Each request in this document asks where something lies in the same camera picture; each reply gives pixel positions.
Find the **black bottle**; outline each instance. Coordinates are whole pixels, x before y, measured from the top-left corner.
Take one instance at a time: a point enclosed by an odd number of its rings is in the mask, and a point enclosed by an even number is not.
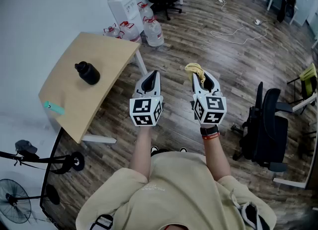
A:
[[[79,72],[80,78],[86,81],[90,85],[94,85],[99,81],[100,74],[91,63],[81,61],[75,64],[76,70]]]

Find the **black baseboard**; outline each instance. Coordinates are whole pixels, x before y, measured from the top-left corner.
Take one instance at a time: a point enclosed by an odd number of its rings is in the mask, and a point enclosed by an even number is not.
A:
[[[56,149],[59,145],[59,142],[61,140],[61,137],[62,137],[62,134],[64,132],[64,129],[61,128],[61,130],[59,131],[59,134],[55,140],[55,143],[54,143],[54,146],[53,146],[53,149],[52,149],[52,152],[51,152],[51,155],[50,155],[50,158],[53,158],[54,157],[54,154],[56,152]],[[42,198],[40,199],[40,207],[43,211],[43,213],[45,214],[46,217],[48,218],[51,218],[52,222],[54,223],[55,226],[58,227],[58,229],[62,229],[55,221],[53,221],[52,217],[45,211],[45,208],[43,207],[42,203],[43,203],[43,196],[45,195],[45,187],[46,187],[46,183],[47,183],[47,180],[48,180],[48,176],[49,176],[49,170],[51,168],[51,163],[48,163],[48,166],[46,168],[46,172],[45,172],[45,175],[44,175],[44,180],[43,180],[43,185],[42,185],[42,191],[41,191],[41,196]]]

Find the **wooden tabletop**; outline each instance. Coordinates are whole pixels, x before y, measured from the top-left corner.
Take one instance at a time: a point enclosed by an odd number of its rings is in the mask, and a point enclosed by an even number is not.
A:
[[[50,111],[64,130],[80,143],[98,108],[140,44],[81,32],[56,63],[39,93],[42,103],[64,107],[65,114]],[[89,85],[74,65],[91,63],[100,80]]]

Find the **power cord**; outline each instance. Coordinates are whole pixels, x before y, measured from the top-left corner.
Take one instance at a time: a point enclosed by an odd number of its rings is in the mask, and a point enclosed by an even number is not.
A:
[[[266,36],[267,36],[268,27],[265,28],[265,35],[260,35],[259,37],[254,37],[254,38],[247,38],[247,39],[244,41],[244,43],[233,42],[233,41],[224,39],[224,38],[222,38],[222,37],[213,35],[213,33],[216,33],[216,34],[223,35],[223,36],[233,36],[233,35],[234,35],[235,33],[237,33],[239,30],[241,30],[241,29],[244,28],[243,21],[242,21],[239,17],[237,17],[236,15],[227,13],[227,12],[225,12],[225,11],[223,10],[223,8],[224,8],[224,6],[227,4],[227,2],[226,2],[225,0],[222,0],[222,2],[223,2],[223,6],[221,7],[221,10],[222,10],[225,14],[237,18],[237,19],[240,21],[240,23],[241,23],[241,28],[237,29],[237,30],[236,30],[234,33],[232,33],[232,34],[221,33],[221,32],[217,32],[217,31],[211,31],[210,33],[211,33],[212,36],[214,36],[214,37],[216,37],[216,38],[220,38],[220,39],[222,39],[222,40],[224,40],[224,41],[226,41],[226,42],[232,43],[232,44],[237,44],[237,45],[244,45],[248,40],[259,39],[259,38],[261,38],[261,37],[266,37]]]

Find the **green chair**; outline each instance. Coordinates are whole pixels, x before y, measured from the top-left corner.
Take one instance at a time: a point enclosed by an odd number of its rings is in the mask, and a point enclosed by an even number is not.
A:
[[[302,99],[296,100],[296,89],[295,89],[295,81],[300,79],[302,83]],[[287,84],[290,84],[291,82],[294,82],[294,101],[290,102],[289,104],[298,103],[300,101],[306,100],[307,98],[311,97],[313,93],[316,90],[317,87],[317,72],[316,68],[313,63],[304,70],[298,78],[289,81]]]

